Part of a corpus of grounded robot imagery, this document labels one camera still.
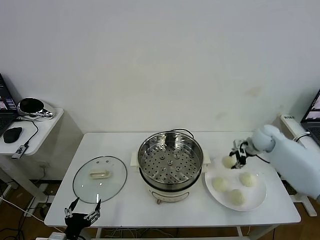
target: steamed bun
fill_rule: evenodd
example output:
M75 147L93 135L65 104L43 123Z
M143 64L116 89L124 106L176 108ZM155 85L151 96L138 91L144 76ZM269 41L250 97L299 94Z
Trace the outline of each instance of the steamed bun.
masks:
M222 158L222 164L225 168L231 169L234 165L236 165L237 160L232 156L224 156Z
M257 184L257 178L250 172L244 172L240 174L240 182L246 187L253 187Z
M241 206L246 202L246 196L239 189L233 189L229 192L229 199L233 205Z
M226 192L229 188L228 181L225 180L223 177L215 177L212 180L212 186L219 193Z

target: glass lid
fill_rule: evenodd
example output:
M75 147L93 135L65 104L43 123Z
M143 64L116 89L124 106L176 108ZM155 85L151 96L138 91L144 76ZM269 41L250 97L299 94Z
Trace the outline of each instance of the glass lid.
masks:
M127 180L125 164L114 156L99 156L84 164L73 179L74 194L81 201L96 204L117 195Z

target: white cable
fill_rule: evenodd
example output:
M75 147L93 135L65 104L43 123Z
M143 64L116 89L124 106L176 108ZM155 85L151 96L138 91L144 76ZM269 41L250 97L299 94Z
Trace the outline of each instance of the white cable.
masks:
M7 202L8 204L11 204L12 206L15 206L17 209L20 209L22 212L25 212L26 214L31 215L32 217L34 217L34 218L37 219L38 221L45 223L43 220L41 220L40 218L37 218L37 217L36 217L35 215L33 215L32 213L23 210L21 207L19 207L19 206L15 205L14 203L12 203L12 202L4 199L3 197L0 196L0 199L2 199L3 201ZM58 228L56 228L56 227L53 227L53 228L55 228L55 229L57 229L59 232L63 233L63 231L61 231L60 229L58 229Z

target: usb drive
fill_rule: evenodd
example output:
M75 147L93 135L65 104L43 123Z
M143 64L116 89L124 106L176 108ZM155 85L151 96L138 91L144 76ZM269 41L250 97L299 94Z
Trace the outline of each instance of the usb drive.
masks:
M21 156L25 153L25 151L27 150L29 146L25 146L25 145L21 145L17 151L12 155L12 159L20 159Z

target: computer mouse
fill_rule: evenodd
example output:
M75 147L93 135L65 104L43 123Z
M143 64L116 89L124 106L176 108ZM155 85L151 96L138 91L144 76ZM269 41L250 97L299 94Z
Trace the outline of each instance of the computer mouse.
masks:
M7 131L3 133L3 140L6 144L14 143L18 140L20 134L22 132L22 127L13 127L9 128Z

